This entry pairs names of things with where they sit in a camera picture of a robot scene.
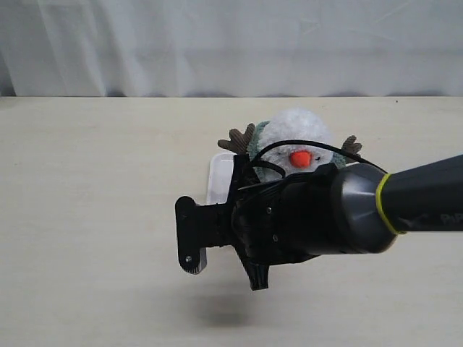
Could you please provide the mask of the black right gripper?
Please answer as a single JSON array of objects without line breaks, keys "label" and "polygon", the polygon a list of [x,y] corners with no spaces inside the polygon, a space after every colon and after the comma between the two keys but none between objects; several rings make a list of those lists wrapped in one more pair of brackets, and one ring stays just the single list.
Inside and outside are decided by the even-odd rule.
[{"label": "black right gripper", "polygon": [[340,170],[329,163],[311,173],[260,182],[248,154],[233,157],[226,204],[231,229],[252,291],[267,289],[272,265],[343,254],[331,189]]}]

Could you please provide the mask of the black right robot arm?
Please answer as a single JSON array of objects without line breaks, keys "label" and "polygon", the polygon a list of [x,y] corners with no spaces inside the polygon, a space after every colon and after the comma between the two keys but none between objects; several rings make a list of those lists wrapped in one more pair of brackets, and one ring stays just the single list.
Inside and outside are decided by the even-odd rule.
[{"label": "black right robot arm", "polygon": [[256,267],[379,254],[412,232],[460,232],[462,157],[396,173],[367,163],[326,164],[243,187],[230,222]]}]

